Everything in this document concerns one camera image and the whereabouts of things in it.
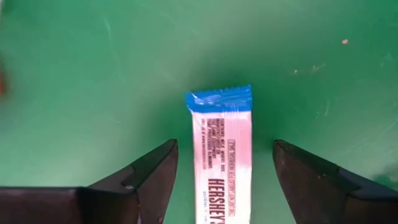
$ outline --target candy bar wrapper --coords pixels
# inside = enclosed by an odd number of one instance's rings
[[[192,113],[196,224],[249,224],[251,86],[186,95]]]

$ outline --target black plastic part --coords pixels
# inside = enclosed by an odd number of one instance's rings
[[[277,176],[298,224],[398,223],[398,193],[283,140]]]
[[[0,223],[163,223],[177,161],[169,140],[89,187],[0,187]]]

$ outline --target scratch mark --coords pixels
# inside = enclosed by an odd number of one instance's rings
[[[351,146],[350,148],[348,148],[347,151],[345,151],[344,153],[342,153],[341,156],[347,155],[350,152],[353,152],[355,150],[361,149],[363,146],[366,146],[366,139],[362,139],[359,142],[357,142],[355,145]]]
[[[149,7],[148,5],[145,5],[145,4],[142,4],[142,3],[136,3],[136,4],[138,6],[140,6],[140,7],[146,8],[146,9],[156,13],[160,17],[163,17],[163,18],[167,19],[170,23],[172,23],[175,26],[182,27],[182,28],[187,29],[187,30],[189,30],[190,32],[192,32],[192,33],[194,33],[196,35],[199,35],[199,32],[197,30],[195,30],[195,29],[193,29],[193,28],[191,28],[189,26],[183,25],[181,22],[179,22],[177,19],[175,19],[174,17],[172,17],[171,15],[169,15],[167,13],[159,12],[156,9],[153,9],[153,8]]]
[[[111,24],[109,23],[108,19],[105,16],[102,16],[103,22],[104,22],[104,26],[106,29],[106,33],[108,35],[108,40],[109,40],[109,46],[110,49],[112,51],[112,55],[114,57],[114,60],[116,62],[116,69],[118,70],[118,74],[121,75],[121,62],[120,62],[120,58],[119,55],[116,51],[116,48],[114,46],[114,40],[113,40],[113,32],[112,32],[112,28],[111,28]]]
[[[326,110],[325,113],[323,114],[323,116],[328,116],[329,114],[329,107],[330,107],[330,101],[326,100]]]
[[[398,119],[396,119],[393,123],[391,123],[388,127],[386,127],[381,134],[379,135],[379,137],[376,139],[376,141],[380,140],[381,138],[383,138],[398,122]]]

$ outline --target green surface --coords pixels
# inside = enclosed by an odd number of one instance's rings
[[[398,187],[396,1],[5,0],[0,25],[1,185],[88,185],[178,138],[165,223],[194,223],[183,93],[251,83],[252,223],[293,223],[275,138]]]

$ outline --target hershey's logo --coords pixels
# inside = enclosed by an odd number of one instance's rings
[[[208,179],[210,224],[225,223],[225,181]]]

